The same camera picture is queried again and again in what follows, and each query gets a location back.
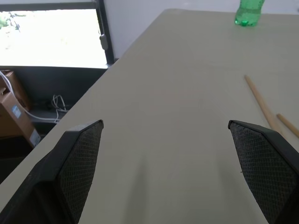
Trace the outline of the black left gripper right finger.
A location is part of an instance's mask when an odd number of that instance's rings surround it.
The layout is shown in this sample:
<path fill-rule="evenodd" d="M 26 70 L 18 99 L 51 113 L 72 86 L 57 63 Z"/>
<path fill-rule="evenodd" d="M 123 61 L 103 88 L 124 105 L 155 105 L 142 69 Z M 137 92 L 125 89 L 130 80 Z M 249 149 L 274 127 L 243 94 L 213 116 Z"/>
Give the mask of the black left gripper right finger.
<path fill-rule="evenodd" d="M 270 224 L 299 222 L 299 153 L 278 132 L 230 120 L 244 179 Z"/>

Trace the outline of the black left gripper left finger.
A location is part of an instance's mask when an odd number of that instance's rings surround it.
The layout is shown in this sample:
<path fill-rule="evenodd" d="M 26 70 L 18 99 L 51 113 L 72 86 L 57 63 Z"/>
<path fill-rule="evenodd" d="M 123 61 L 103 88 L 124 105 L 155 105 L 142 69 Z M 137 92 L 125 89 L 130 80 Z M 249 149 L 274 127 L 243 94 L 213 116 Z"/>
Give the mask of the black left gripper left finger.
<path fill-rule="evenodd" d="M 2 224 L 77 224 L 91 188 L 102 120 L 64 132 L 0 213 Z"/>

